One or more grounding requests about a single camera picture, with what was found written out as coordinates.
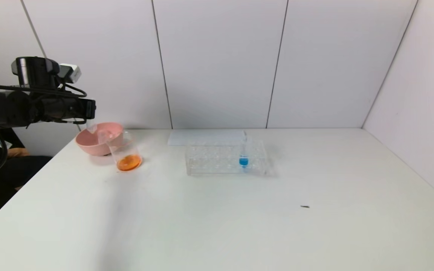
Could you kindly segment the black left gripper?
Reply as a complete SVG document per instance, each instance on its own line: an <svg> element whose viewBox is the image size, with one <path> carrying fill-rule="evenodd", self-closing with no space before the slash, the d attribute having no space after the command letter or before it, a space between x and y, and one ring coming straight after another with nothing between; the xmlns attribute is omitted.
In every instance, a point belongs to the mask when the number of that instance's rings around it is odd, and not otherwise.
<svg viewBox="0 0 434 271"><path fill-rule="evenodd" d="M95 118L96 101L83 98L51 97L41 100L46 122L63 122L71 119L92 120Z"/></svg>

